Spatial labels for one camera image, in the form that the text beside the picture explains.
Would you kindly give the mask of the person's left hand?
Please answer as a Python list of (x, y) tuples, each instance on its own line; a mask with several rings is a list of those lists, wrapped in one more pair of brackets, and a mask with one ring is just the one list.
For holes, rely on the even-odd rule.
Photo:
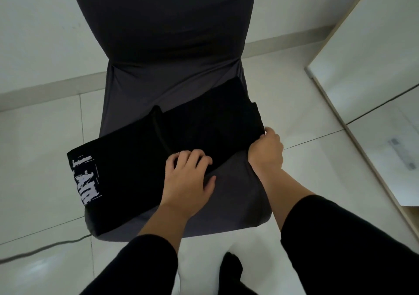
[(191, 151), (181, 151), (175, 161), (175, 169), (165, 175), (164, 188), (159, 209), (170, 209), (186, 219), (190, 219), (208, 202), (210, 197), (203, 197), (203, 186), (207, 168), (212, 165), (212, 158), (205, 155), (195, 169), (185, 166)]

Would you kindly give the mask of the person's right hand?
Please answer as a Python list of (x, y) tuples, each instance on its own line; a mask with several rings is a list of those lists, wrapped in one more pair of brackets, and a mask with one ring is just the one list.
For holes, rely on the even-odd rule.
[(259, 178), (280, 171), (283, 164), (284, 146), (280, 136), (270, 127), (265, 127), (264, 131), (266, 136), (259, 145), (259, 151), (248, 154), (248, 162)]

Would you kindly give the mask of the black garment white print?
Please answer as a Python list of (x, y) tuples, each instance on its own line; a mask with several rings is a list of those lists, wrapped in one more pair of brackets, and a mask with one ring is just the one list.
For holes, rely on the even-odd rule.
[(216, 176), (208, 203), (186, 225), (184, 237), (257, 227), (271, 209), (247, 159), (264, 133), (256, 103), (239, 78), (142, 119), (67, 153), (90, 233), (99, 240), (129, 242), (160, 204), (167, 158), (201, 149), (212, 158), (205, 181)]

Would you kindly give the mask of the person's left forearm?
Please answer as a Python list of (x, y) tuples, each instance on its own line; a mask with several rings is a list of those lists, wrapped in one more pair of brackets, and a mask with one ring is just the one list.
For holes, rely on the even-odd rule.
[(80, 295), (171, 295), (189, 218), (180, 208), (159, 207)]

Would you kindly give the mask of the person's right forearm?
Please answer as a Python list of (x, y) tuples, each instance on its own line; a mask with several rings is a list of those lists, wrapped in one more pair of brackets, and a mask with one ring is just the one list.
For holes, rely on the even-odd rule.
[(419, 254), (282, 169), (259, 178), (307, 295), (419, 295)]

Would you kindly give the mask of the person's white trouser leg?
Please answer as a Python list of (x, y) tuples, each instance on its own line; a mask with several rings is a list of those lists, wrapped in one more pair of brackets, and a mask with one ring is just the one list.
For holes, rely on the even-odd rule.
[(273, 216), (255, 227), (183, 238), (179, 249), (181, 295), (216, 295), (223, 256), (231, 252), (243, 265), (241, 281), (259, 295), (305, 295), (283, 249)]

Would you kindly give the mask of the person's black sock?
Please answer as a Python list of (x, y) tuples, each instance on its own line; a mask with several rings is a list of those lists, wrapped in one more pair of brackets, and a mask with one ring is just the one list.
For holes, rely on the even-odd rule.
[(227, 252), (222, 260), (217, 295), (258, 295), (240, 281), (243, 266), (239, 258)]

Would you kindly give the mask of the dark grey covered chair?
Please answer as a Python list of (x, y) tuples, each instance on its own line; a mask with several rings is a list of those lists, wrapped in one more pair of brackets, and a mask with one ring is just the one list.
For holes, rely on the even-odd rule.
[(99, 137), (239, 78), (254, 0), (76, 0), (108, 57)]

